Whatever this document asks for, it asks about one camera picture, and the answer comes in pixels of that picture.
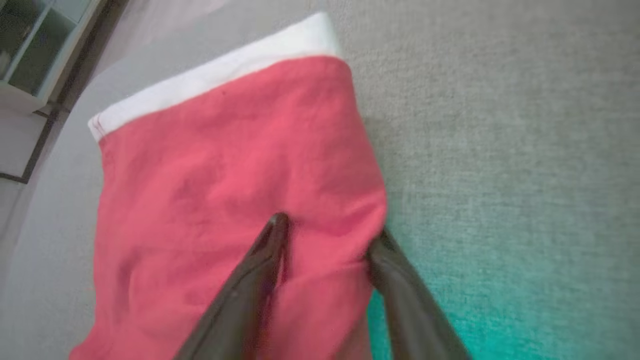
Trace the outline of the red shorts with white trim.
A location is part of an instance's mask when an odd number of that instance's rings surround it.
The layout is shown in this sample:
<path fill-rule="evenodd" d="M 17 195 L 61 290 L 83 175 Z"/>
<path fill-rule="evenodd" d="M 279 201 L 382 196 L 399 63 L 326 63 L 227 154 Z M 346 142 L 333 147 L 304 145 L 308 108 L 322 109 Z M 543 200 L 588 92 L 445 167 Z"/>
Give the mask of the red shorts with white trim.
<path fill-rule="evenodd" d="M 170 360 L 279 212 L 292 229 L 259 360 L 372 360 L 365 253 L 387 194 L 326 13 L 88 126 L 103 169 L 96 305 L 70 360 Z"/>

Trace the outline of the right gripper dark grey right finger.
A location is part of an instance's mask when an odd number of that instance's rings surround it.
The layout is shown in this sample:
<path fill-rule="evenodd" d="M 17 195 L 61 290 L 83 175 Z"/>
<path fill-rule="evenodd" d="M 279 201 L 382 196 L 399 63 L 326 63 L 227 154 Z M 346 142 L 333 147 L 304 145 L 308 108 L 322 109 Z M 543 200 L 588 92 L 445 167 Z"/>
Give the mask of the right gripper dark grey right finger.
<path fill-rule="evenodd" d="M 384 228 L 366 251 L 369 278 L 381 294 L 393 360 L 471 360 L 451 322 Z"/>

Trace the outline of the white shelf cabinet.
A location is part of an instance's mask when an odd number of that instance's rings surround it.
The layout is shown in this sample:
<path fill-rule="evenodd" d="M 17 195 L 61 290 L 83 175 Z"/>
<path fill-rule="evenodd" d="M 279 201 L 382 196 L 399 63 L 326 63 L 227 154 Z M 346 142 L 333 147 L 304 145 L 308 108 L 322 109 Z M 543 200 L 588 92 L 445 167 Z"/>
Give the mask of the white shelf cabinet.
<path fill-rule="evenodd" d="M 50 102 L 63 70 L 106 0 L 0 0 L 0 109 Z"/>

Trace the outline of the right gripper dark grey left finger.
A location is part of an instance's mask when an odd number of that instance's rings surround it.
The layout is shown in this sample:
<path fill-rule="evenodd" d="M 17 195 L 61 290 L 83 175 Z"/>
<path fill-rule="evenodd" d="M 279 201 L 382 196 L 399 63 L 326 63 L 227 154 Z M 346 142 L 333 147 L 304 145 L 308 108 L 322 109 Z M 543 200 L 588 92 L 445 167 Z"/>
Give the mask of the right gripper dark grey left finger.
<path fill-rule="evenodd" d="M 289 241 L 290 218 L 270 217 L 173 360 L 258 360 L 261 327 Z"/>

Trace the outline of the large grey sofa ottoman seat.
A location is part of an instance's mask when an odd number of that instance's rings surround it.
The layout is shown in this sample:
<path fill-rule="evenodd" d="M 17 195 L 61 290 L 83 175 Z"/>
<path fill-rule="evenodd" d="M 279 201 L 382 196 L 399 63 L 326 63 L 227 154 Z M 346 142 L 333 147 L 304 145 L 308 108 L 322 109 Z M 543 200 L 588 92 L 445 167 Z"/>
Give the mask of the large grey sofa ottoman seat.
<path fill-rule="evenodd" d="M 0 290 L 0 360 L 67 360 L 94 321 L 112 101 L 325 11 L 387 226 L 474 360 L 640 360 L 640 0 L 230 0 L 96 76 Z"/>

